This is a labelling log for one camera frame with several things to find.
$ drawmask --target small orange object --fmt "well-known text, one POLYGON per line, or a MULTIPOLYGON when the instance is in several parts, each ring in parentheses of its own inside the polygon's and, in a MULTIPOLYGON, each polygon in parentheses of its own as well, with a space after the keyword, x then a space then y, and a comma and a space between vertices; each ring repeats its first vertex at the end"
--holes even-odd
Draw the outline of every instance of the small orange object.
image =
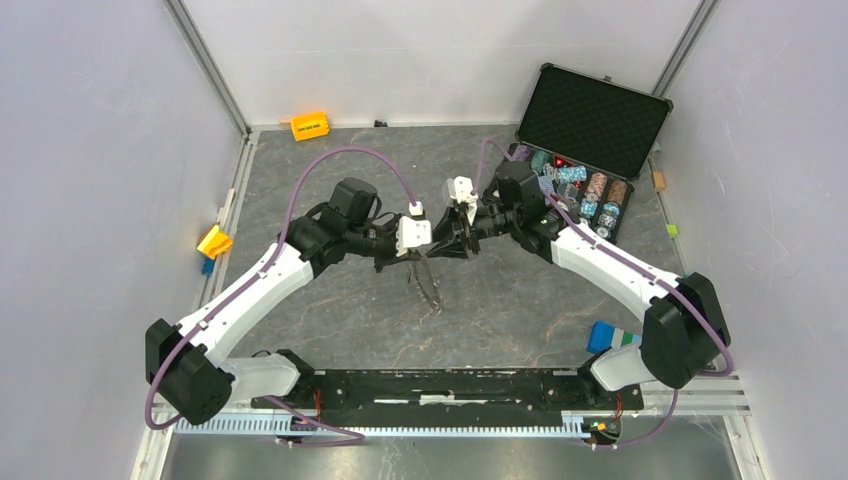
POLYGON ((221 231, 221 227, 216 223, 212 228, 203 235, 200 239, 200 244, 197 246, 197 251, 215 260, 218 255, 226 252, 233 246, 233 241, 226 233, 221 231))
POLYGON ((327 114, 324 112, 315 112, 294 117, 289 123, 291 123, 292 135, 294 135, 296 142, 330 133, 330 123, 327 121, 327 114))
POLYGON ((662 172, 654 172, 652 178, 654 180, 654 190, 656 190, 657 193, 665 190, 665 176, 662 172))

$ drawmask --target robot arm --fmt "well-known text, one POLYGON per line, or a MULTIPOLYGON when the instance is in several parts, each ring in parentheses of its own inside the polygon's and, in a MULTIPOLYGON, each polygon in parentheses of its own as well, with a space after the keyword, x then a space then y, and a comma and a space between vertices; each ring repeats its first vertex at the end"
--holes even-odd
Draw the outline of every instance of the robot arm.
POLYGON ((285 248, 276 261, 272 244, 259 261, 209 304, 176 325, 158 320, 146 334, 148 382, 175 345, 188 344, 167 369, 158 392, 192 424, 214 416, 227 402, 289 393, 299 377, 296 365, 283 355, 229 359, 229 354, 268 312, 295 290, 309 283, 347 253, 373 257, 377 271, 387 265, 420 258, 413 250, 431 241, 430 223, 420 206, 412 217, 392 214, 375 223, 380 201, 373 186, 354 178, 340 182, 329 202, 294 220, 285 248), (376 211, 371 215, 375 202, 376 211), (223 305, 224 299, 236 296, 223 305), (220 309, 214 321, 204 319, 220 309))
MULTIPOLYGON (((468 183, 448 180, 450 187, 468 183)), ((448 196, 448 210, 434 228, 437 243, 428 256, 468 258, 480 250, 480 239, 508 233, 526 251, 591 281, 643 322, 641 343, 602 352, 581 367, 599 392, 650 380, 682 388, 718 356, 710 334, 675 294, 698 309, 725 346, 730 344, 709 280, 698 273, 680 278, 648 265, 597 236, 576 215, 566 222, 546 202, 527 163, 502 163, 469 220, 471 209, 464 203, 475 200, 448 196)))

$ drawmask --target open case lid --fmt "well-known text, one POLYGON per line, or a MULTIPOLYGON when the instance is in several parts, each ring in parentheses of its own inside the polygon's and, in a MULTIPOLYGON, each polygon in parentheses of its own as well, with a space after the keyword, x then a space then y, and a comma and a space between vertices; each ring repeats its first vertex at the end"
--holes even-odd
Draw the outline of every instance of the open case lid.
POLYGON ((545 64, 517 136, 522 143, 633 179, 672 107, 670 100, 545 64))

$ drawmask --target white enclosure wall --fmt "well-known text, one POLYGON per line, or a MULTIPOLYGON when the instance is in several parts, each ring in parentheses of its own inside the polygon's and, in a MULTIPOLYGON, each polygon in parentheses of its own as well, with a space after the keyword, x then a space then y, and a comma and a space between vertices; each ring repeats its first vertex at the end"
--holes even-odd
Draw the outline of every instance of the white enclosure wall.
POLYGON ((721 2, 668 93, 666 203, 715 283, 771 473, 844 478, 848 5, 721 2))
POLYGON ((126 478, 240 136, 159 1, 0 7, 0 477, 126 478))
POLYGON ((249 123, 521 118, 545 62, 650 91, 697 0, 186 0, 249 123))

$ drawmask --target gray mat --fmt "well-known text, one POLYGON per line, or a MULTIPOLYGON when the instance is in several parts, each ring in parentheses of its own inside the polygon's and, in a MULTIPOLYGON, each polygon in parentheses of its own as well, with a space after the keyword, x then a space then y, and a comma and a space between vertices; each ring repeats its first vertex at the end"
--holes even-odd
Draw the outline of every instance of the gray mat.
MULTIPOLYGON (((295 143, 289 132, 263 132, 250 173, 226 284, 243 274, 276 238, 288 198, 306 165, 340 145, 373 147, 409 178, 435 224, 444 211, 441 187, 473 177, 480 141, 513 140, 515 126, 334 130, 295 143)), ((499 163, 489 155, 486 182, 499 163)), ((405 211, 394 174, 376 159, 343 154, 319 166, 297 201, 302 215, 329 199, 335 184, 354 176, 377 187, 383 211, 405 211)), ((665 270, 680 272, 650 175, 636 191, 619 232, 619 246, 665 270)), ((318 368, 447 368, 462 366, 577 366, 585 361, 589 330, 604 320, 631 332, 640 322, 599 288, 523 250, 508 237, 484 240, 471 260, 434 259, 444 308, 434 315, 405 264, 377 274, 372 261, 348 257, 271 311, 232 353, 290 348, 318 368)))

